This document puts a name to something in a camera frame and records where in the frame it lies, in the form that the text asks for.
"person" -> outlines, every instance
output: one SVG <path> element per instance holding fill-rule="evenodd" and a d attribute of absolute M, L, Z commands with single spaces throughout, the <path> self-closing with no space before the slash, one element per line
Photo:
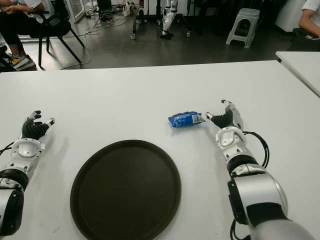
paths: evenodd
<path fill-rule="evenodd" d="M 320 51 L 320 0 L 306 0 L 288 51 Z"/>
<path fill-rule="evenodd" d="M 35 66 L 18 35 L 38 34 L 43 19 L 39 14 L 32 13 L 48 11 L 43 15 L 49 18 L 55 14 L 53 5 L 50 0 L 0 0 L 0 5 L 7 7 L 0 12 L 0 33 L 12 53 L 10 64 L 17 71 Z"/>
<path fill-rule="evenodd" d="M 302 11 L 299 27 L 320 38 L 320 0 L 307 0 Z"/>

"dark circular tray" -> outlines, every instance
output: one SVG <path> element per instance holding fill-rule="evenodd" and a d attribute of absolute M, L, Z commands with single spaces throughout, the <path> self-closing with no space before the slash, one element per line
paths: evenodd
<path fill-rule="evenodd" d="M 152 143 L 125 140 L 82 166 L 70 207 L 89 240 L 151 240 L 170 223 L 180 197 L 181 180 L 170 156 Z"/>

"robot forearm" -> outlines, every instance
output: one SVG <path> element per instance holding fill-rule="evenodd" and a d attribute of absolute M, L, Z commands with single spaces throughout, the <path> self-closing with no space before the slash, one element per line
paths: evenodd
<path fill-rule="evenodd" d="M 216 143 L 231 177 L 227 185 L 235 220 L 248 225 L 253 240 L 314 240 L 302 226 L 287 218 L 284 190 L 247 149 L 243 121 L 236 107 L 229 101 L 222 102 L 224 115 L 207 112 L 206 117 L 221 128 Z"/>
<path fill-rule="evenodd" d="M 55 120 L 35 122 L 40 111 L 25 120 L 20 138 L 11 147 L 11 160 L 0 171 L 0 236 L 14 234 L 20 227 L 24 204 L 24 191 L 38 165 L 45 145 L 39 138 L 45 135 Z"/>

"white tabletop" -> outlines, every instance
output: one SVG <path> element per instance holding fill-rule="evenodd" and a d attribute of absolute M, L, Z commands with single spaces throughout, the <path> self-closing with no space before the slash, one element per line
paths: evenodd
<path fill-rule="evenodd" d="M 221 99 L 234 102 L 245 130 L 267 141 L 268 171 L 287 194 L 289 218 L 320 239 L 320 99 L 277 61 L 1 73 L 0 146 L 18 137 L 31 111 L 56 118 L 25 192 L 21 228 L 7 239 L 84 240 L 70 212 L 74 178 L 95 152 L 127 139 L 161 147 L 180 173 L 180 206 L 159 240 L 229 239 L 233 215 L 225 160 L 214 140 L 218 127 L 175 129 L 167 118 L 184 111 L 223 114 Z M 260 143 L 248 139 L 262 162 Z M 0 165 L 8 160 L 6 152 Z"/>
<path fill-rule="evenodd" d="M 320 98 L 320 52 L 277 51 L 282 64 Z"/>

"floor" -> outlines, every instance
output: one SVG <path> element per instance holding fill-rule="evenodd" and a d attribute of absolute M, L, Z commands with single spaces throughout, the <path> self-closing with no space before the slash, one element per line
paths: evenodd
<path fill-rule="evenodd" d="M 79 35 L 92 28 L 98 18 L 83 17 L 73 24 L 73 29 Z M 250 48 L 244 48 L 241 42 L 232 42 L 226 45 L 227 32 L 216 36 L 214 24 L 207 22 L 202 27 L 202 35 L 191 33 L 187 37 L 184 24 L 175 22 L 171 32 L 173 39 L 160 39 L 161 26 L 155 22 L 137 25 L 135 40 L 130 39 L 133 17 L 126 19 L 120 16 L 113 27 L 104 26 L 96 32 L 88 34 L 81 39 L 86 42 L 90 55 L 90 62 L 83 65 L 69 67 L 68 69 L 94 69 L 94 68 L 124 68 L 146 67 L 164 65 L 208 64 L 241 61 L 276 60 L 276 51 L 286 51 L 290 45 L 291 37 L 281 35 L 274 28 L 259 28 Z M 74 50 L 82 62 L 89 57 L 74 37 L 67 35 L 65 41 Z M 78 62 L 65 49 L 58 39 L 50 41 L 50 53 L 46 52 L 45 44 L 42 48 L 42 66 L 45 70 L 59 70 Z M 38 63 L 38 42 L 35 40 L 24 42 L 25 51 Z M 31 70 L 40 70 L 37 66 Z"/>

